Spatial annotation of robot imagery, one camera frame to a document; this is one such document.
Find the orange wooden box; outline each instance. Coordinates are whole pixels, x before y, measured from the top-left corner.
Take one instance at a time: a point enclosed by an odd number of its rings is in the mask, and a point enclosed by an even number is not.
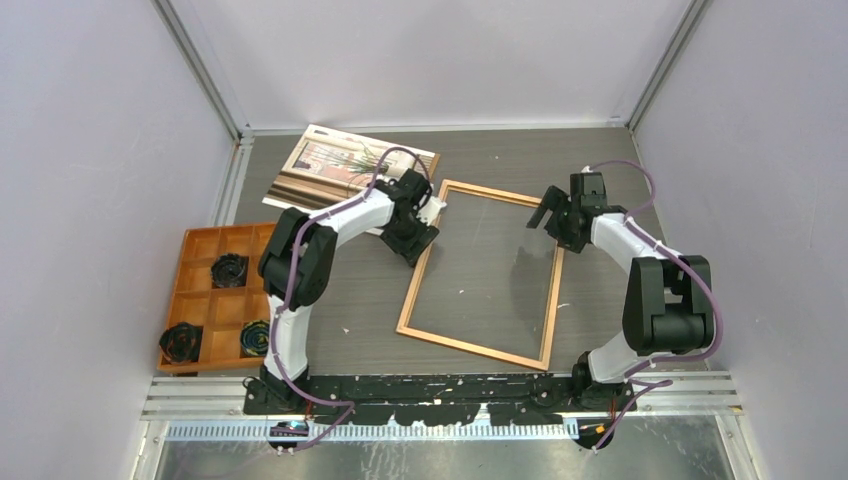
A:
[[[249,357],[242,352],[239,339],[246,323],[268,320],[268,300],[257,265],[275,226],[276,223],[257,223],[186,231],[165,329],[180,322],[203,327],[200,358],[197,362],[172,365],[160,351],[160,371],[190,373],[262,364],[264,357]],[[247,286],[212,286],[209,269],[225,253],[249,256]]]

